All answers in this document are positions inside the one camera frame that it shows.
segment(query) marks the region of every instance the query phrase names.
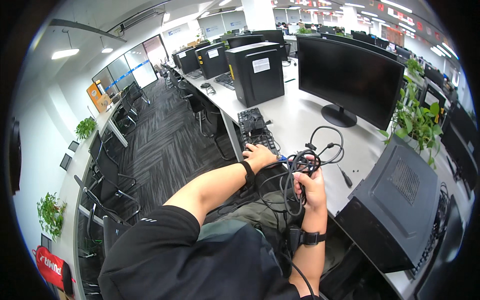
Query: tangled cables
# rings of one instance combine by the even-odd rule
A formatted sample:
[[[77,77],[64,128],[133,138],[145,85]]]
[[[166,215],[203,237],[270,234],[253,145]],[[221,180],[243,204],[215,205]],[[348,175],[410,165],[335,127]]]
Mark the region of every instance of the tangled cables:
[[[317,154],[317,153],[315,153],[315,150],[317,148],[312,144],[312,140],[313,140],[313,137],[315,136],[315,133],[319,129],[322,129],[322,128],[331,129],[331,130],[336,131],[338,133],[338,135],[340,135],[341,142],[340,142],[340,144],[329,143],[321,152],[319,152]],[[280,174],[271,176],[270,178],[264,180],[258,186],[257,186],[257,182],[255,181],[256,191],[257,191],[260,199],[263,201],[263,203],[268,208],[270,208],[272,211],[274,211],[276,213],[288,213],[291,216],[299,216],[303,211],[303,206],[307,203],[307,198],[306,198],[306,195],[305,195],[305,187],[302,184],[300,184],[300,189],[301,189],[300,196],[296,195],[295,193],[288,193],[288,190],[293,189],[293,186],[294,186],[293,173],[301,172],[301,173],[305,173],[309,177],[311,177],[313,175],[313,173],[315,171],[317,171],[318,168],[320,168],[321,166],[324,166],[326,164],[336,164],[339,161],[341,161],[344,154],[345,154],[345,150],[343,149],[343,135],[338,129],[336,129],[334,127],[331,127],[331,126],[319,126],[319,127],[317,127],[313,131],[313,133],[310,137],[310,141],[307,144],[305,144],[305,146],[308,149],[305,149],[305,150],[303,150],[301,152],[298,152],[296,154],[289,155],[286,160],[280,160],[280,161],[271,163],[271,164],[263,167],[258,172],[258,174],[259,174],[260,172],[265,171],[268,168],[272,168],[272,167],[279,166],[279,165],[282,165],[282,164],[285,164],[286,167],[287,167],[287,170],[285,172],[282,172]],[[320,159],[320,155],[323,152],[325,152],[327,149],[333,148],[335,146],[338,147],[338,152],[333,157],[331,157],[329,160],[322,161]],[[285,210],[276,210],[276,209],[272,208],[270,204],[281,204],[281,202],[270,201],[270,200],[264,199],[263,195],[260,193],[260,190],[262,189],[263,185],[265,185],[267,182],[269,182],[273,179],[279,179],[279,187],[280,187],[280,190],[283,194],[283,203],[285,204],[285,208],[286,208]]]

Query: hand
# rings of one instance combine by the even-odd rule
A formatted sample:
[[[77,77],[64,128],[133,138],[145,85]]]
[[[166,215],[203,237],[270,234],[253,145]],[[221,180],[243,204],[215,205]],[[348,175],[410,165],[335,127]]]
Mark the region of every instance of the hand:
[[[305,158],[310,161],[313,160],[311,155],[306,155]],[[301,194],[300,183],[305,186],[307,203],[304,207],[306,210],[315,211],[326,207],[327,196],[321,167],[312,174],[312,177],[300,172],[293,173],[293,177],[295,178],[294,191],[297,196]]]
[[[245,146],[250,149],[250,151],[243,151],[242,155],[247,157],[245,161],[250,164],[255,174],[266,165],[277,161],[276,155],[262,144],[246,144]]]

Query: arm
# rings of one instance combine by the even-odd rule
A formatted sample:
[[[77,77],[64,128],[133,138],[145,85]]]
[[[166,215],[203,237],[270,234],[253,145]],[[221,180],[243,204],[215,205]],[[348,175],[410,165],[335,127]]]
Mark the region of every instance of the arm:
[[[294,174],[294,177],[296,181],[295,192],[297,194],[300,193],[300,185],[298,184],[300,182],[305,186],[307,196],[302,229],[306,232],[326,233],[328,215],[321,168],[311,178],[306,174],[298,172]],[[322,276],[325,263],[325,242],[323,241],[313,246],[300,245],[293,256],[293,263],[305,275],[314,294],[318,295],[320,277]],[[300,297],[310,295],[307,284],[295,268],[292,269],[292,274],[288,280],[297,287]]]
[[[263,145],[247,144],[251,151],[243,151],[246,162],[256,174],[264,166],[276,161],[276,156]],[[164,205],[173,205],[190,212],[200,223],[206,214],[222,204],[245,184],[247,171],[241,164],[233,164],[202,174],[176,192]]]

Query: office worker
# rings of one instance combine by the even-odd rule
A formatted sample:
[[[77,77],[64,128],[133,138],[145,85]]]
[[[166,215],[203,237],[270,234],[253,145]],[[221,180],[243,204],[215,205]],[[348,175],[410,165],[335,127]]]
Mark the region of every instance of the office worker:
[[[243,155],[254,173],[276,161],[263,145],[247,147],[251,152]],[[98,278],[103,299],[312,299],[294,268],[288,279],[282,277],[266,240],[268,232],[276,230],[277,221],[260,201],[203,225],[210,210],[246,184],[247,168],[236,163],[198,176],[120,236]],[[312,177],[295,173],[294,178],[292,192],[300,193],[299,183],[306,189],[302,229],[324,234],[327,209],[322,170]],[[265,198],[283,200],[279,192]],[[276,208],[285,206],[277,204]],[[277,216],[283,230],[283,215]],[[293,256],[316,295],[324,256],[325,242],[301,245]]]

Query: keyboard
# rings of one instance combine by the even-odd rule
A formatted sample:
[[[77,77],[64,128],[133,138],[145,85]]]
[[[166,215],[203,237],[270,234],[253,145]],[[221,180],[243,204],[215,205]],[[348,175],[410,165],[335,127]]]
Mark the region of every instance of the keyboard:
[[[244,122],[249,119],[249,115],[253,112],[260,114],[260,110],[258,108],[251,108],[238,113],[240,138],[243,144],[243,149],[248,150],[245,147],[247,143],[253,145],[262,144],[265,147],[269,148],[273,154],[278,155],[278,150],[275,147],[275,139],[273,138],[272,133],[268,130],[266,125],[264,125],[263,131],[256,135],[250,136],[248,132],[245,131]]]
[[[235,90],[235,87],[233,86],[232,74],[230,74],[230,72],[224,73],[216,77],[215,82],[223,85],[227,89],[230,89],[232,91]]]
[[[193,79],[197,79],[198,77],[203,76],[203,73],[200,69],[198,69],[198,70],[191,71],[187,75]]]

